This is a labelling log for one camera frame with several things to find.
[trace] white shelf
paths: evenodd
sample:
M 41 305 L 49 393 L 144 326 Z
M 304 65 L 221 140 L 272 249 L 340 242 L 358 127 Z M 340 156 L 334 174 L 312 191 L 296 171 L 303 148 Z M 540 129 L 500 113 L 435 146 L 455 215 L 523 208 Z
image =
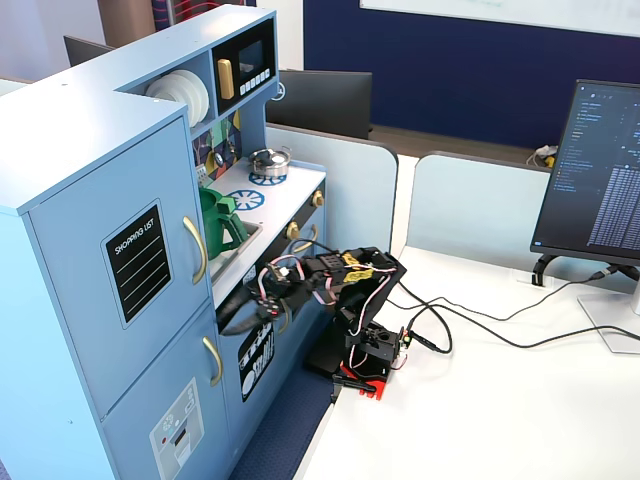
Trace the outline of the white shelf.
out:
M 231 263 L 227 264 L 227 260 L 233 252 L 224 252 L 209 263 L 209 272 L 212 275 L 221 267 L 225 269 L 213 283 L 213 302 L 216 308 L 222 304 L 326 176 L 322 171 L 289 166 L 285 182 L 267 186 L 250 182 L 250 173 L 249 162 L 243 159 L 207 187 L 223 195 L 237 190 L 252 190 L 264 196 L 264 204 L 261 206 L 253 210 L 236 211 L 243 222 L 262 227 L 253 235 L 255 238 L 246 245 L 240 255 L 231 260 Z

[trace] stacked plates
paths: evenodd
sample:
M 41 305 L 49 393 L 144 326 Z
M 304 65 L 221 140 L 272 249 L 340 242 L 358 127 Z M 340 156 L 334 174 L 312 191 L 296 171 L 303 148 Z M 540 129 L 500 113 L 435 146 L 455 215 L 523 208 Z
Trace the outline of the stacked plates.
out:
M 186 103 L 189 108 L 189 126 L 195 127 L 209 111 L 209 93 L 200 77 L 189 70 L 174 70 L 159 78 L 147 88 L 147 97 Z

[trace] desk divider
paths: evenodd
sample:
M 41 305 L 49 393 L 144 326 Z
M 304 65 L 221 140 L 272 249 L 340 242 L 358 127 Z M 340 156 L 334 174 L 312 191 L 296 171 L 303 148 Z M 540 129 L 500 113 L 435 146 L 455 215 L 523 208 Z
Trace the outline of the desk divider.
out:
M 391 249 L 398 156 L 368 140 L 267 125 L 267 146 L 327 169 L 327 245 Z
M 416 165 L 407 246 L 531 271 L 529 251 L 550 170 L 480 157 L 434 152 Z M 605 263 L 554 260 L 548 275 L 583 280 Z M 598 286 L 631 293 L 621 274 Z

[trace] red clamp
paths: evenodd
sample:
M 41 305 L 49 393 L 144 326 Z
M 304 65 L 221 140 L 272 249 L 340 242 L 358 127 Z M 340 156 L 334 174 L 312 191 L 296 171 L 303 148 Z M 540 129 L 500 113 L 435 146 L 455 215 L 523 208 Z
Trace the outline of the red clamp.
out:
M 375 388 L 375 392 L 367 392 L 361 388 L 360 395 L 364 395 L 366 393 L 367 397 L 369 398 L 373 398 L 374 395 L 376 397 L 376 400 L 380 400 L 382 398 L 382 393 L 384 392 L 384 387 L 387 385 L 387 382 L 383 382 L 382 380 L 370 380 L 368 382 L 365 380 L 361 380 L 351 370 L 345 367 L 344 363 L 340 363 L 340 370 L 342 370 L 344 374 L 347 375 L 349 378 L 353 378 L 358 382 L 365 383 L 370 387 Z

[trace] green kettle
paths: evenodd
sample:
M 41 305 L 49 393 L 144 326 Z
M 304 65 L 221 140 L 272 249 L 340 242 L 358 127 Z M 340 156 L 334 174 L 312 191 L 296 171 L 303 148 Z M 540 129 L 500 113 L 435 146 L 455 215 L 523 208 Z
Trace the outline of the green kettle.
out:
M 238 248 L 249 238 L 238 215 L 236 201 L 233 197 L 225 197 L 221 193 L 208 188 L 200 188 L 200 205 L 204 219 L 204 233 L 207 239 L 207 254 L 213 260 L 222 252 Z M 224 231 L 231 235 L 231 241 L 224 243 Z

